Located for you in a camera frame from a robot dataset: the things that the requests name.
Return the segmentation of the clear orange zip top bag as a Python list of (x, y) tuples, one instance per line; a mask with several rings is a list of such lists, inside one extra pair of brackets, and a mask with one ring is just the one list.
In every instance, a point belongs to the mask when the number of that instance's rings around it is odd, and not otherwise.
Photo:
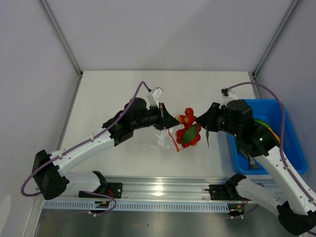
[(177, 125), (166, 130), (157, 130), (154, 127), (142, 129), (138, 135), (138, 144), (140, 146), (179, 152), (181, 145), (176, 141), (176, 131), (182, 129), (183, 126)]

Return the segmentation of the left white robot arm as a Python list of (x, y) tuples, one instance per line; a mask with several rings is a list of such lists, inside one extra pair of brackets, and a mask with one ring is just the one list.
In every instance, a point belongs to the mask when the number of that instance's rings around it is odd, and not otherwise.
[(103, 197), (108, 183), (99, 171), (72, 173), (72, 169), (101, 151), (112, 149), (132, 138), (137, 129), (154, 127), (162, 131), (179, 125), (164, 103), (147, 106), (142, 98), (135, 98), (113, 118), (88, 138), (70, 148), (47, 153), (36, 153), (32, 174), (45, 200), (59, 197), (64, 192), (77, 191), (79, 196)]

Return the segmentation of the red cherry tomato bunch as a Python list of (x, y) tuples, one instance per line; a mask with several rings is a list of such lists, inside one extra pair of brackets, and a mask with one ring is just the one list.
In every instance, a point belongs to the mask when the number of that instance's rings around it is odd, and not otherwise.
[(197, 117), (194, 115), (194, 110), (187, 107), (183, 115), (177, 115), (176, 120), (183, 126), (175, 132), (175, 148), (177, 151), (196, 146), (201, 140), (202, 127), (196, 122)]

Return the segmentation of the grey toy fish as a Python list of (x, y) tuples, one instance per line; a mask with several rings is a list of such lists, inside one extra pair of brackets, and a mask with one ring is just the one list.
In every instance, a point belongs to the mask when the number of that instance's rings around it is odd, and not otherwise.
[(254, 158), (248, 152), (246, 152), (243, 149), (240, 149), (240, 153), (249, 160), (249, 165), (248, 165), (249, 170), (260, 168), (260, 166), (255, 162)]

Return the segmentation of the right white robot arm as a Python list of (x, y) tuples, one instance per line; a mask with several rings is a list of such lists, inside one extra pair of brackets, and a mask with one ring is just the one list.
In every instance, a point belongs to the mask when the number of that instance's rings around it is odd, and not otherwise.
[(223, 131), (232, 135), (242, 154), (254, 158), (270, 174), (284, 197), (237, 173), (226, 181), (225, 192), (231, 199), (239, 196), (256, 202), (274, 214), (291, 234), (299, 236), (316, 226), (316, 194), (285, 157), (281, 140), (264, 125), (256, 122), (252, 108), (245, 100), (232, 100), (223, 105), (213, 103), (196, 118), (206, 131)]

